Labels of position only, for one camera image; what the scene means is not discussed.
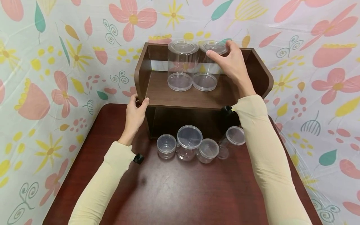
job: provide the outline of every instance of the clear lid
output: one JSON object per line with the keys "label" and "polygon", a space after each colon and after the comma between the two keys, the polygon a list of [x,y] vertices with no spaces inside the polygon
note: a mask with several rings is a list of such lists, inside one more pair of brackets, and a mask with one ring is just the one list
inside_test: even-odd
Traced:
{"label": "clear lid", "polygon": [[201,131],[192,125],[186,125],[177,132],[177,141],[185,149],[195,149],[202,141]]}
{"label": "clear lid", "polygon": [[198,149],[202,156],[208,159],[215,158],[219,154],[219,145],[210,138],[204,139]]}
{"label": "clear lid", "polygon": [[226,138],[234,145],[243,145],[245,143],[244,130],[237,126],[230,127],[226,132]]}
{"label": "clear lid", "polygon": [[228,51],[225,43],[220,41],[212,41],[212,40],[201,41],[199,43],[199,48],[203,52],[207,52],[208,50],[213,50],[219,55],[223,55]]}
{"label": "clear lid", "polygon": [[199,46],[187,40],[174,40],[167,45],[168,49],[176,54],[193,54],[199,50]]}

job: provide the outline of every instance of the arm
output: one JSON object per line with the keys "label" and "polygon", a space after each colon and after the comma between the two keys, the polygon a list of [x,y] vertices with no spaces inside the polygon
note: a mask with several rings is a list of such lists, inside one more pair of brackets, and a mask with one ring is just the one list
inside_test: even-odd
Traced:
{"label": "arm", "polygon": [[137,108],[137,95],[131,96],[126,109],[126,123],[121,138],[113,142],[104,162],[81,193],[71,214],[70,225],[99,224],[120,179],[135,157],[131,143],[144,121],[149,98]]}
{"label": "arm", "polygon": [[222,57],[209,50],[206,54],[219,64],[237,85],[240,99],[233,109],[245,132],[256,181],[265,201],[269,224],[311,224],[292,182],[284,148],[267,116],[262,98],[257,95],[246,70],[241,50],[227,41],[230,53]]}
{"label": "arm", "polygon": [[112,143],[104,162],[77,200],[69,224],[100,223],[121,177],[135,157],[131,147],[116,141]]}
{"label": "arm", "polygon": [[284,148],[268,118],[263,99],[259,95],[246,96],[239,99],[233,109],[245,132],[269,224],[311,224],[296,193]]}

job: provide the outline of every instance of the clear plastic container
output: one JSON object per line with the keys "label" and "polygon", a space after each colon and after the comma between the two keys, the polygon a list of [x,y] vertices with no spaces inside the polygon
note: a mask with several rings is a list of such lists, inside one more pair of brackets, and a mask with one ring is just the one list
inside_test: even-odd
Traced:
{"label": "clear plastic container", "polygon": [[202,163],[210,163],[219,153],[219,145],[216,141],[206,138],[204,139],[196,152],[196,157]]}
{"label": "clear plastic container", "polygon": [[220,141],[219,143],[219,154],[217,155],[217,157],[219,159],[226,159],[229,157],[229,147],[237,145],[243,145],[245,143],[245,134],[244,134],[244,130],[237,127],[237,126],[233,126],[230,127],[223,139]]}
{"label": "clear plastic container", "polygon": [[192,160],[201,141],[202,133],[197,127],[192,125],[183,126],[177,132],[176,155],[184,161]]}
{"label": "clear plastic container", "polygon": [[191,88],[197,66],[199,46],[186,40],[174,40],[168,44],[167,84],[175,91]]}
{"label": "clear plastic container", "polygon": [[170,134],[161,135],[156,141],[158,155],[163,159],[170,159],[175,155],[176,139]]}
{"label": "clear plastic container", "polygon": [[[219,41],[201,41],[199,43],[199,48],[204,53],[208,50],[213,50],[219,55],[223,55],[228,51],[225,43]],[[221,68],[206,54],[202,55],[204,56],[199,59],[199,73],[195,74],[193,77],[193,86],[200,91],[212,91],[216,88]]]}

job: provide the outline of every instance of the hand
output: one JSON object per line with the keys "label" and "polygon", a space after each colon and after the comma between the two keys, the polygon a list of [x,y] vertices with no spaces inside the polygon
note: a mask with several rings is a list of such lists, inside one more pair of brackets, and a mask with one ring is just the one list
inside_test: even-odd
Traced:
{"label": "hand", "polygon": [[239,46],[230,40],[226,41],[226,45],[230,49],[228,56],[223,57],[212,50],[208,50],[206,55],[214,60],[224,73],[233,80],[239,89],[240,97],[256,95]]}
{"label": "hand", "polygon": [[126,122],[125,129],[121,135],[121,138],[118,140],[120,144],[130,146],[132,140],[134,139],[135,134],[139,130],[141,124],[143,124],[145,119],[145,111],[149,105],[149,98],[145,98],[141,106],[136,107],[136,99],[138,94],[134,94],[130,98],[130,102],[126,108]]}

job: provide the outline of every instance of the dark red table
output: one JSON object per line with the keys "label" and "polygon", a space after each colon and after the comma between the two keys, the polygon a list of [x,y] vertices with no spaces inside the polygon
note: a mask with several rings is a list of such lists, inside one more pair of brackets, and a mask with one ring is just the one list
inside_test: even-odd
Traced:
{"label": "dark red table", "polygon": [[[125,125],[126,106],[105,105],[96,118],[44,224],[67,224],[80,194],[103,162]],[[197,159],[169,161],[157,156],[156,140],[144,127],[133,152],[145,156],[131,163],[122,177],[101,224],[268,224],[262,194],[256,184],[246,146],[233,149],[226,160],[202,164]],[[313,224],[321,224],[308,194],[290,163],[299,197]]]}

